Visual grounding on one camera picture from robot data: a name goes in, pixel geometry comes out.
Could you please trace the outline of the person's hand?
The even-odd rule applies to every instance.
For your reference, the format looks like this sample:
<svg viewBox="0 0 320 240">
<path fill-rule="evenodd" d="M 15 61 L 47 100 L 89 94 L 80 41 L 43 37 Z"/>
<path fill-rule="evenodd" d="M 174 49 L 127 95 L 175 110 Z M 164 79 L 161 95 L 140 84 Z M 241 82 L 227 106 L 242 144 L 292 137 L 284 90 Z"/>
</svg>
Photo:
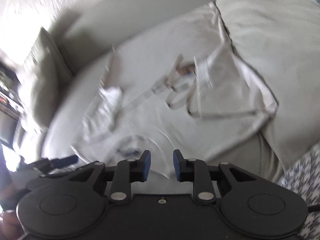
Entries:
<svg viewBox="0 0 320 240">
<path fill-rule="evenodd" d="M 1 239 L 16 240 L 21 236 L 21 228 L 15 211 L 5 211 L 1 218 Z"/>
</svg>

